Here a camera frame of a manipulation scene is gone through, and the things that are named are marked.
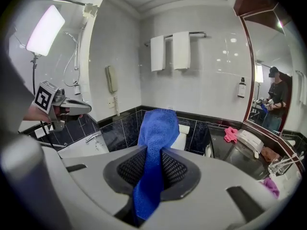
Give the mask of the white hanging towel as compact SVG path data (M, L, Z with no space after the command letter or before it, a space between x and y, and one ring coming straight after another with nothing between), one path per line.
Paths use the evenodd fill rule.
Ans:
M151 72L165 69L165 38L163 35L151 38Z
M173 34L173 69L190 68L190 37L189 32Z

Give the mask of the pink cloth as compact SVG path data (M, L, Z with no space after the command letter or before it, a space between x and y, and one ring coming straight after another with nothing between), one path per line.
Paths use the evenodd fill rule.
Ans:
M234 142L234 143L237 143L237 133L238 133L238 130L235 129L235 128L232 128L232 127L228 127L226 128L225 130L225 136L224 136L224 140L226 142Z

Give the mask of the marble vanity counter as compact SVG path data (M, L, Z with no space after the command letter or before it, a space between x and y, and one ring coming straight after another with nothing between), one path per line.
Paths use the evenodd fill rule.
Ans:
M290 165L282 175L271 174L268 170L269 163L265 161L262 155L256 159L254 152L240 141L237 143L226 142L224 128L209 126L209 131L213 143L212 156L215 159L237 167L259 182L264 182L266 178L270 178L280 192L280 200L295 193L302 181L302 175L296 165Z

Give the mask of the white ceramic toilet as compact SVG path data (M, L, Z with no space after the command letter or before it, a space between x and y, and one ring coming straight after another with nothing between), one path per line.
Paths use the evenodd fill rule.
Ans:
M187 141L187 135L179 133L176 141L173 143L171 148L177 150L185 150L186 141Z

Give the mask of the purple cloth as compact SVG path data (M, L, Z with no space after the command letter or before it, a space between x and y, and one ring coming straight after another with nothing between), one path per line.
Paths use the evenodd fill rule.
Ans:
M274 195L275 198L279 197L280 191L275 182L271 178L266 178L261 183Z

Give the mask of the chrome grab bar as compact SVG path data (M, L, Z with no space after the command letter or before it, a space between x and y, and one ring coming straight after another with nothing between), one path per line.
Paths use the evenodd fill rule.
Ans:
M55 148L65 148L67 147L67 144L65 143L65 145L57 145L57 144L50 144L50 143L45 143L45 142L41 142L41 141L37 141L40 145L43 146L50 146L50 147L55 147Z

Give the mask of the wood-framed wall mirror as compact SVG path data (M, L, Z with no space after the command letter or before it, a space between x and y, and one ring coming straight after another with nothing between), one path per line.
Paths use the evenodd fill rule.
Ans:
M244 16L254 69L247 120L277 136L307 138L307 46L277 3Z

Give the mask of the wall soap dispenser bottle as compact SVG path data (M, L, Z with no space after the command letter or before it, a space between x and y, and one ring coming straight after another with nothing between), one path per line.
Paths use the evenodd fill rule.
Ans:
M245 84L245 78L242 77L241 81L238 85L238 92L237 92L237 96L239 98L245 98L245 93L246 93L246 84Z

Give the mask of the brown cloth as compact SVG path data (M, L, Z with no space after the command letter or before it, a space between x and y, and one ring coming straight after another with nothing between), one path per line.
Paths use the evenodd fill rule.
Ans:
M261 150L261 155L264 157L266 162L272 162L280 157L278 153L266 146L263 146Z

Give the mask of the chrome towel rail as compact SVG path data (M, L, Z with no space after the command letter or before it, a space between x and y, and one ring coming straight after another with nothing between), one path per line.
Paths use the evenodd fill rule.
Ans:
M200 37L203 37L203 38L207 38L207 37L208 37L207 34L206 34L206 32L204 32L204 31L200 31L200 32L189 32L189 35L191 35L191 36L200 36ZM168 39L168 38L171 38L171 37L173 37L172 34L165 35L165 36L164 36L164 39ZM145 42L145 43L143 43L143 44L144 44L145 47L148 47L150 43L151 43L151 41L147 41L147 42Z

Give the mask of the beige wall telephone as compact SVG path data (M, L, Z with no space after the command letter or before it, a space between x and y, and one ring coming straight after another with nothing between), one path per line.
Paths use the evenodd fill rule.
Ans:
M105 73L106 73L109 92L113 96L116 115L120 116L119 107L118 107L118 97L117 97L118 80L117 80L116 69L113 66L106 66Z

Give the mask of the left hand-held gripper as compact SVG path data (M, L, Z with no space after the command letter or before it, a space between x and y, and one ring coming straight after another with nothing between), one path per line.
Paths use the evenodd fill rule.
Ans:
M62 131L65 121L61 120L60 114L56 114L56 107L64 109L65 114L70 116L80 116L91 112L92 107L74 99L66 99L65 90L60 89L51 82L45 80L40 82L36 91L34 104L48 115L52 124L52 131Z

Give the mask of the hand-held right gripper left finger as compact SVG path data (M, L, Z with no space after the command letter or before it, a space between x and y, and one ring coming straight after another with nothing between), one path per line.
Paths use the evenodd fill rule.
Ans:
M72 230L138 230L115 217L127 205L129 196L115 192L105 181L103 171L111 161L142 152L144 147L66 159L61 159L54 149L42 150Z

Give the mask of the white bathtub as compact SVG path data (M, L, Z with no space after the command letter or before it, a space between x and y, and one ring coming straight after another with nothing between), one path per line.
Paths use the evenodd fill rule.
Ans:
M31 136L36 141L49 143L47 137L45 136L44 131L35 132L40 128L41 128L40 125L36 125L29 129L19 129L18 132ZM62 158L88 157L88 156L109 153L109 150L107 148L103 136L101 136L102 149L100 151L89 149L86 147L85 143L86 139L89 138L92 134L100 132L95 127L93 127L94 132L89 133L88 130L89 129L84 126L78 126L77 133L75 134L74 138L71 136L71 132L67 128L64 128L64 130L61 132L50 132L50 133L47 132L47 134L50 137L50 140L52 141L53 144L57 145L65 145L65 143L67 144L67 147L65 148L55 148L57 153ZM52 148L50 146L43 146L43 145L41 146L45 148Z

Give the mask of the blue cleaning cloth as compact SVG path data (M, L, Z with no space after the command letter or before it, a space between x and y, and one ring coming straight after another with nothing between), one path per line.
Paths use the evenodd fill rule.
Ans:
M164 189L161 168L162 148L169 148L179 136L176 112L169 109L147 111L141 125L138 145L146 146L143 175L133 190L135 213L147 220L160 203Z

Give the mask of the white light panel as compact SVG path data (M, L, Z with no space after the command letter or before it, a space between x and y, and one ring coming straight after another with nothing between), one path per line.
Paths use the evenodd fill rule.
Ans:
M65 20L58 9L54 5L51 5L33 30L26 44L26 50L36 55L47 56L56 36L64 24Z

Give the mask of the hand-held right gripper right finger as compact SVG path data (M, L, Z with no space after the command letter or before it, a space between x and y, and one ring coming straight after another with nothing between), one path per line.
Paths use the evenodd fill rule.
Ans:
M293 195L281 191L275 198L262 183L225 161L177 149L170 151L195 163L201 178L183 199L160 203L146 221L146 230L264 230ZM262 214L252 220L244 218L252 208L239 209L227 192L237 186L260 206Z

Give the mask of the chrome bathtub faucet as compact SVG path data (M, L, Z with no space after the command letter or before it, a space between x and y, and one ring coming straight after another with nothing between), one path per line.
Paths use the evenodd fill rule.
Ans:
M100 151L102 149L101 146L101 136L100 132L96 132L92 134L89 138L86 139L86 147L92 150Z

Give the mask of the clear drinking glass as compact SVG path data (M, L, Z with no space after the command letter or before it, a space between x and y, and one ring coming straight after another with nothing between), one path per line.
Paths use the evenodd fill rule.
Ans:
M287 156L274 159L268 166L268 172L275 175L283 175L290 167L291 159Z

